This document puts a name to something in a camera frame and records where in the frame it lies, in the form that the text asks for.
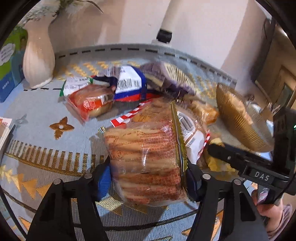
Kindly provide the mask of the person's right hand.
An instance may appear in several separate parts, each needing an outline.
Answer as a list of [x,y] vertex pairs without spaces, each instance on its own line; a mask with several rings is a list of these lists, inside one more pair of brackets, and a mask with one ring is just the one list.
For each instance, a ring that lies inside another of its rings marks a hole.
[[257,207],[259,214],[269,218],[265,229],[269,240],[275,240],[287,226],[292,217],[292,205],[283,205],[282,200],[279,205],[258,204],[257,193],[256,189],[252,191],[252,200]]

